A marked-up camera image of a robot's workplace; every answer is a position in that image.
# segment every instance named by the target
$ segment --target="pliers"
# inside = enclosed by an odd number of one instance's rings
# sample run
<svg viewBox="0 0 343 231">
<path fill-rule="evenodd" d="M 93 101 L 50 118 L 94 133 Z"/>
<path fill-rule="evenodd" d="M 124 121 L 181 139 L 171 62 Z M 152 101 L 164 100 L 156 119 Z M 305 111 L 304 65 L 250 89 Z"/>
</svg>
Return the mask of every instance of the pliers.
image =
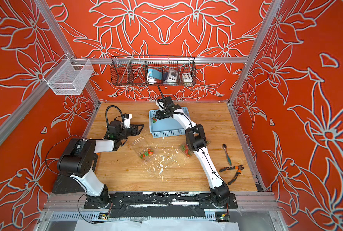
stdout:
<svg viewBox="0 0 343 231">
<path fill-rule="evenodd" d="M 224 172 L 225 170 L 234 170 L 234 169 L 238 169 L 238 170 L 236 174 L 234 175 L 233 179 L 230 182 L 228 182 L 228 184 L 233 184 L 237 180 L 238 176 L 241 174 L 241 171 L 245 169 L 245 167 L 243 167 L 243 165 L 240 164 L 239 166 L 224 167 L 219 170 L 219 172 L 221 173 L 221 172 Z"/>
</svg>

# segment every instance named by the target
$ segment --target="wooden table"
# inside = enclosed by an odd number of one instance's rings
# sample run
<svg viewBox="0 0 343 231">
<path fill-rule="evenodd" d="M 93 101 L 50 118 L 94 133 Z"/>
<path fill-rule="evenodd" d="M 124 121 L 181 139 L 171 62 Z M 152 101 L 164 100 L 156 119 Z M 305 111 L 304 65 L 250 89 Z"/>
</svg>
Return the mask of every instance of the wooden table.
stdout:
<svg viewBox="0 0 343 231">
<path fill-rule="evenodd" d="M 208 146 L 209 154 L 216 169 L 229 166 L 222 148 L 223 143 L 228 146 L 232 165 L 243 164 L 245 167 L 237 181 L 229 186 L 229 190 L 257 191 L 226 103 L 178 104 L 187 107 L 191 119 L 204 126 L 206 138 L 211 142 Z M 106 131 L 104 113 L 110 105 L 118 106 L 123 113 L 132 114 L 132 124 L 144 124 L 145 127 L 139 136 L 129 137 L 118 151 L 100 154 L 95 172 L 109 191 L 209 191 L 206 175 L 196 156 L 187 157 L 179 150 L 179 146 L 185 142 L 184 135 L 156 139 L 152 137 L 148 112 L 157 109 L 154 102 L 102 103 L 88 138 L 103 138 Z M 118 110 L 111 108 L 108 113 L 109 122 L 116 116 L 119 116 Z M 141 161 L 130 146 L 140 136 L 156 147 L 154 158 L 146 163 Z M 220 173 L 220 176 L 228 182 L 235 172 L 227 170 Z"/>
</svg>

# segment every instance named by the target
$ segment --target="orange wall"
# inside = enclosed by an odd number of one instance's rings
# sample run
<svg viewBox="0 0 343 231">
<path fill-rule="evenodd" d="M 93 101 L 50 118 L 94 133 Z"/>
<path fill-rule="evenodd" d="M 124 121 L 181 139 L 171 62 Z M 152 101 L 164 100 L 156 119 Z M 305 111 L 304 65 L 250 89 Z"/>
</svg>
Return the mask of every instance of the orange wall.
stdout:
<svg viewBox="0 0 343 231">
<path fill-rule="evenodd" d="M 290 230 L 343 230 L 343 1 L 285 0 L 234 107 Z"/>
<path fill-rule="evenodd" d="M 33 1 L 0 1 L 0 125 L 63 55 Z"/>
<path fill-rule="evenodd" d="M 0 0 L 0 125 L 39 85 L 63 54 L 33 1 Z M 56 175 L 44 158 L 69 135 L 82 135 L 94 110 L 88 93 L 57 96 L 51 90 L 0 147 L 0 230 L 32 230 Z M 65 145 L 48 157 L 55 169 Z"/>
<path fill-rule="evenodd" d="M 77 57 L 155 54 L 203 57 L 248 55 L 268 0 L 208 1 L 47 0 Z M 198 65 L 195 86 L 170 86 L 178 100 L 227 100 L 243 64 Z M 153 100 L 151 86 L 115 87 L 109 66 L 91 78 L 103 101 Z"/>
</svg>

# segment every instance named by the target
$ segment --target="blue plastic basket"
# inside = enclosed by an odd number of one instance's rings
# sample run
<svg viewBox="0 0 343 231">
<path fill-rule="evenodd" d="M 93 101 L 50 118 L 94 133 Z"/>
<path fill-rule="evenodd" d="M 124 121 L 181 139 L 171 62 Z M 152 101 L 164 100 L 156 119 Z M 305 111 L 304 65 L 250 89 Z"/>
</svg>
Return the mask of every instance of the blue plastic basket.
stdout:
<svg viewBox="0 0 343 231">
<path fill-rule="evenodd" d="M 184 113 L 189 117 L 190 113 L 186 107 L 182 107 Z M 185 135 L 185 129 L 178 121 L 171 118 L 157 120 L 152 123 L 152 118 L 155 117 L 158 110 L 151 110 L 148 112 L 148 121 L 150 123 L 150 133 L 154 138 Z"/>
</svg>

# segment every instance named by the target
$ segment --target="white wire basket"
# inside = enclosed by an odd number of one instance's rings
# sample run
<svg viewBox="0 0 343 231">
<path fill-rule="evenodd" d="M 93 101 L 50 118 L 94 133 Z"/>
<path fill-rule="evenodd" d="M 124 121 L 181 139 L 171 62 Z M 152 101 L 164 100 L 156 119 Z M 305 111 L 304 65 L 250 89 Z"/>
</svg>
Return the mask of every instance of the white wire basket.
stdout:
<svg viewBox="0 0 343 231">
<path fill-rule="evenodd" d="M 84 65 L 72 65 L 67 59 L 57 73 L 47 81 L 56 95 L 80 95 L 93 73 L 90 60 Z"/>
</svg>

